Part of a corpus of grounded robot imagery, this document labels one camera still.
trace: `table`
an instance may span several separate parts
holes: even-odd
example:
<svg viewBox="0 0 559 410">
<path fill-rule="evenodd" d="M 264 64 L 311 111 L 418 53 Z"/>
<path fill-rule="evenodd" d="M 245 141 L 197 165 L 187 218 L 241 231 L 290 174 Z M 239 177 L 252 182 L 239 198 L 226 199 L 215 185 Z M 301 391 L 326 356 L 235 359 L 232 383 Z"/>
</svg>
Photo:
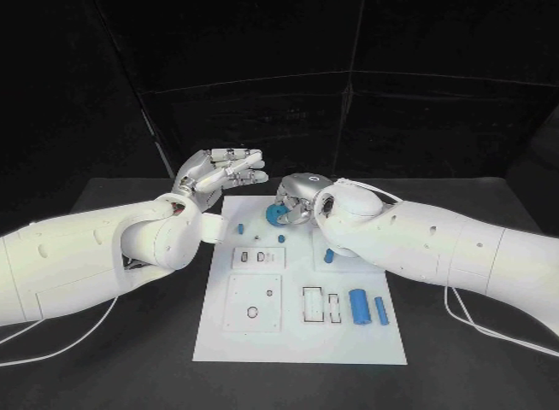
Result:
<svg viewBox="0 0 559 410">
<path fill-rule="evenodd" d="M 536 231 L 503 179 L 366 179 L 402 198 Z M 280 179 L 231 195 L 274 195 Z M 170 179 L 92 179 L 73 212 L 157 197 Z M 222 201 L 212 212 L 219 212 Z M 454 320 L 444 289 L 388 273 L 408 366 L 192 362 L 213 245 L 186 269 L 124 295 L 71 351 L 0 368 L 1 408 L 559 409 L 559 359 L 486 337 Z M 474 320 L 559 350 L 522 311 L 463 292 Z M 0 348 L 0 361 L 53 352 L 95 324 L 108 303 L 50 319 Z M 460 310 L 456 302 L 453 309 Z"/>
</svg>

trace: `cable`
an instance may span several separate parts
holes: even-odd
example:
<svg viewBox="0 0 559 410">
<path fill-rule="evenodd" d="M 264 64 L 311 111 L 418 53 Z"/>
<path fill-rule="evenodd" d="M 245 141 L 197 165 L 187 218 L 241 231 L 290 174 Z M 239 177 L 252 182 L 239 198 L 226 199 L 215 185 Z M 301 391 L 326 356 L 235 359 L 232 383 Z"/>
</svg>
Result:
<svg viewBox="0 0 559 410">
<path fill-rule="evenodd" d="M 16 333 L 13 333 L 9 337 L 6 337 L 6 338 L 0 341 L 0 345 L 1 345 L 4 342 L 9 342 L 14 337 L 17 337 L 19 335 L 22 335 L 29 329 L 33 329 L 42 322 L 43 322 L 43 320 L 39 320 L 32 326 L 27 326 L 22 331 L 17 331 Z"/>
<path fill-rule="evenodd" d="M 473 326 L 473 327 L 477 329 L 477 331 L 480 331 L 480 333 L 483 333 L 484 335 L 487 335 L 487 336 L 490 336 L 490 337 L 494 337 L 494 338 L 497 338 L 497 339 L 506 340 L 507 342 L 512 342 L 512 343 L 515 343 L 515 344 L 519 344 L 520 346 L 523 346 L 523 347 L 528 348 L 528 349 L 536 350 L 538 352 L 542 352 L 542 353 L 545 353 L 545 354 L 551 354 L 552 356 L 559 357 L 559 352 L 555 352 L 555 351 L 551 350 L 549 348 L 545 348 L 545 347 L 542 347 L 542 346 L 538 346 L 535 343 L 526 342 L 526 341 L 523 341 L 523 340 L 520 340 L 520 339 L 515 339 L 513 337 L 509 337 L 509 336 L 506 336 L 505 334 L 502 334 L 502 333 L 499 333 L 499 332 L 496 332 L 496 331 L 492 331 L 489 328 L 486 328 L 486 327 L 477 325 L 477 324 L 474 323 L 474 321 L 473 321 L 473 318 L 471 318 L 470 313 L 469 313 L 469 309 L 467 309 L 466 306 L 464 306 L 464 302 L 461 301 L 461 296 L 458 295 L 458 291 L 456 290 L 456 288 L 453 288 L 453 291 L 454 291 L 454 294 L 456 294 L 456 298 L 457 298 L 457 300 L 458 300 L 458 303 L 461 304 L 461 310 L 463 310 L 463 312 L 464 312 L 464 314 L 466 314 L 466 316 L 467 316 L 467 318 L 469 318 L 469 320 L 463 319 L 463 318 L 458 317 L 458 316 L 453 313 L 453 311 L 450 310 L 450 307 L 448 307 L 448 286 L 445 286 L 445 288 L 444 288 L 444 305 L 445 305 L 445 310 L 448 311 L 450 315 L 451 315 L 457 320 L 460 320 L 464 324 Z"/>
<path fill-rule="evenodd" d="M 368 185 L 363 182 L 352 181 L 350 179 L 346 179 L 346 178 L 339 178 L 337 183 L 358 185 L 359 187 L 366 188 L 368 190 L 381 192 L 381 194 L 385 194 L 391 199 L 395 199 L 398 202 L 402 202 L 402 199 L 398 196 L 395 196 L 394 194 L 389 194 L 386 191 L 381 190 L 376 186 Z"/>
<path fill-rule="evenodd" d="M 91 327 L 91 330 L 82 335 L 81 339 L 79 339 L 76 342 L 73 342 L 73 343 L 72 343 L 69 346 L 66 346 L 62 350 L 58 350 L 56 352 L 53 352 L 52 354 L 48 354 L 46 356 L 33 357 L 33 358 L 24 359 L 24 360 L 7 361 L 6 363 L 0 363 L 0 367 L 13 366 L 13 365 L 20 365 L 20 364 L 24 364 L 24 363 L 32 363 L 33 361 L 40 361 L 40 360 L 49 359 L 50 357 L 58 356 L 58 355 L 59 355 L 60 353 L 63 353 L 66 350 L 69 350 L 71 348 L 73 348 L 73 347 L 86 339 L 86 337 L 89 336 L 89 334 L 91 334 L 91 333 L 95 331 L 95 329 L 99 327 L 101 323 L 104 323 L 104 320 L 105 320 L 105 318 L 107 318 L 107 315 L 110 314 L 111 309 L 114 308 L 115 302 L 117 302 L 117 298 L 114 299 L 114 302 L 111 303 L 111 306 L 110 306 L 110 308 L 107 309 L 107 312 L 105 312 L 102 318 L 98 320 L 98 322 L 95 323 L 95 325 Z"/>
</svg>

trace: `blue object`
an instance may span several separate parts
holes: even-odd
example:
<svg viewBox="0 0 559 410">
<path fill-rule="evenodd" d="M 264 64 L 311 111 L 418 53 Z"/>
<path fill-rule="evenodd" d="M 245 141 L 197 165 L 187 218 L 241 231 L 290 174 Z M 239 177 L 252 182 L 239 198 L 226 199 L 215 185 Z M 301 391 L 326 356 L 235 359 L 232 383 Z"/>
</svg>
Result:
<svg viewBox="0 0 559 410">
<path fill-rule="evenodd" d="M 388 325 L 386 309 L 385 303 L 382 302 L 382 297 L 375 297 L 378 317 L 381 318 L 381 325 Z"/>
<path fill-rule="evenodd" d="M 326 263 L 332 263 L 334 258 L 334 251 L 332 249 L 326 250 Z"/>
<path fill-rule="evenodd" d="M 275 205 L 274 203 L 267 207 L 265 218 L 272 226 L 284 226 L 277 222 L 277 219 L 290 212 L 285 205 Z"/>
<path fill-rule="evenodd" d="M 369 317 L 369 299 L 363 289 L 350 290 L 350 304 L 353 323 L 356 325 L 372 323 L 372 318 Z"/>
</svg>

